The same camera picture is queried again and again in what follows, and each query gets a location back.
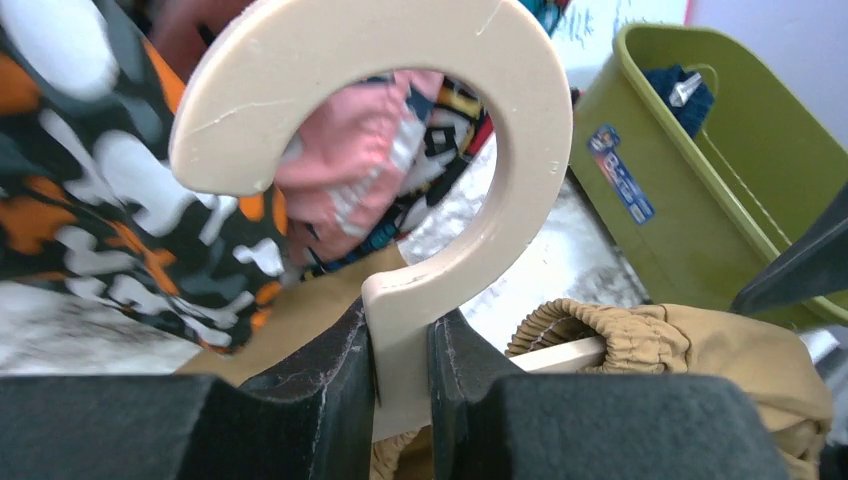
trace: bin rim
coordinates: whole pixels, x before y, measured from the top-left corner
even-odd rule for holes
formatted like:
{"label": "bin rim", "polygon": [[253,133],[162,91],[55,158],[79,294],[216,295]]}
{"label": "bin rim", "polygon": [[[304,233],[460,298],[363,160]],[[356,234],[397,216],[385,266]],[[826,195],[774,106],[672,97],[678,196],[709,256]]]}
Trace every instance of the bin rim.
{"label": "bin rim", "polygon": [[[676,118],[674,118],[671,110],[666,108],[665,102],[648,82],[648,79],[645,78],[645,75],[636,65],[633,57],[630,56],[630,52],[627,48],[627,37],[631,32],[637,30],[687,31],[715,35],[734,43],[738,48],[745,50],[749,55],[756,58],[761,63],[765,64],[765,62],[734,38],[725,35],[716,29],[707,27],[631,23],[625,25],[621,28],[621,30],[619,30],[612,45],[613,57],[619,63],[624,77],[636,91],[636,94],[641,97],[642,102],[649,109],[657,122],[659,122],[660,126],[666,132],[674,133],[674,135],[668,135],[669,140],[675,144],[683,158],[686,159],[686,162],[707,187],[707,190],[710,192],[713,199],[730,217],[730,220],[736,225],[736,228],[748,241],[748,244],[754,248],[759,257],[764,260],[767,265],[770,264],[780,255],[780,250],[775,246],[774,242],[771,241],[765,232],[763,232],[753,217],[751,217],[748,210],[727,186],[727,183],[718,175],[718,172],[715,171],[710,162],[701,153],[701,150],[695,145],[695,141],[689,137],[683,129],[683,126],[680,125]],[[786,85],[784,85],[779,78],[776,80],[784,88],[786,88]],[[802,304],[825,318],[837,317],[842,320],[842,323],[848,322],[848,310],[833,303],[825,297],[814,297],[802,302]]]}

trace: sticker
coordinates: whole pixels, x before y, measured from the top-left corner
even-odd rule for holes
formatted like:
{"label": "sticker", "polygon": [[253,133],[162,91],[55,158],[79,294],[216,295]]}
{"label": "sticker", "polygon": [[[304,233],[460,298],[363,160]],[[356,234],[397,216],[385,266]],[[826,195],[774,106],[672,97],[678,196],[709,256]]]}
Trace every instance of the sticker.
{"label": "sticker", "polygon": [[615,152],[619,144],[621,144],[621,138],[618,132],[611,126],[604,125],[592,135],[586,146],[598,164],[598,168],[618,193],[618,198],[621,199],[621,203],[624,204],[624,208],[630,213],[633,221],[637,225],[643,225],[653,218],[656,211],[639,188],[639,184],[630,175],[621,157]]}

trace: white wall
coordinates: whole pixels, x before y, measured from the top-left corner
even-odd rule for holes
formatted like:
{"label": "white wall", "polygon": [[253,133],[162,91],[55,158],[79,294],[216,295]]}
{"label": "white wall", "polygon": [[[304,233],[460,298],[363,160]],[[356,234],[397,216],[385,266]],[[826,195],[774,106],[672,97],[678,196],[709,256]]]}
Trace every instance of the white wall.
{"label": "white wall", "polygon": [[721,30],[760,56],[848,148],[848,0],[692,2],[691,24]]}

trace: blue label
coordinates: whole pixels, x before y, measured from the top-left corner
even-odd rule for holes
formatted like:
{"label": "blue label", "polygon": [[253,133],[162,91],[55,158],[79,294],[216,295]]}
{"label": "blue label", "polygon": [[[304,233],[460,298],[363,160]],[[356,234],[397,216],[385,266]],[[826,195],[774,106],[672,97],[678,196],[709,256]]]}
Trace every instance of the blue label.
{"label": "blue label", "polygon": [[643,225],[656,214],[654,206],[648,201],[639,184],[630,175],[615,148],[621,143],[618,132],[609,125],[599,128],[586,143],[589,153],[598,164],[598,168],[607,177],[607,181],[618,193],[624,208],[630,213],[637,225]]}

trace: white plastic hook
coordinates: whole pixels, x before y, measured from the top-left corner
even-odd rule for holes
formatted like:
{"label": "white plastic hook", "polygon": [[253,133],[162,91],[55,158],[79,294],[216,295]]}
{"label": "white plastic hook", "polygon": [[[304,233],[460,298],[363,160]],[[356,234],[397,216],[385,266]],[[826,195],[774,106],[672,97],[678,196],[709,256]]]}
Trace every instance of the white plastic hook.
{"label": "white plastic hook", "polygon": [[442,252],[362,286],[380,405],[374,438],[429,423],[426,327],[494,282],[556,200],[571,148],[571,97],[550,40],[516,0],[259,0],[191,78],[171,137],[189,188],[268,188],[300,123],[336,90],[398,69],[436,70],[480,95],[497,131],[489,195]]}

